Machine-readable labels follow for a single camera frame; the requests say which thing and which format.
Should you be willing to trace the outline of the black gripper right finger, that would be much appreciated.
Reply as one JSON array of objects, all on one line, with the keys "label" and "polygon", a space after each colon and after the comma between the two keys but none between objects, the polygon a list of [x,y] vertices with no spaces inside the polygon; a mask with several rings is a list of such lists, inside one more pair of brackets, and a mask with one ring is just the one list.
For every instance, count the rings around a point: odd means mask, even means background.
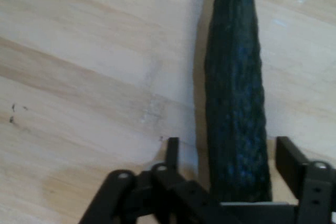
[{"label": "black gripper right finger", "polygon": [[286,136],[276,138],[276,169],[298,200],[294,223],[333,223],[335,168],[312,161]]}]

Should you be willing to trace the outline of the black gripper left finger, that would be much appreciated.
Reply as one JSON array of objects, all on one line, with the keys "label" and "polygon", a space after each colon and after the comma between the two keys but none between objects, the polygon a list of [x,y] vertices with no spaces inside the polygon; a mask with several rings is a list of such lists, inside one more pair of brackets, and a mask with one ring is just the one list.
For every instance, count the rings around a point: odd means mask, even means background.
[{"label": "black gripper left finger", "polygon": [[170,137],[164,162],[151,170],[110,172],[80,223],[136,223],[147,215],[158,223],[236,223],[196,181],[179,174],[178,152],[179,138]]}]

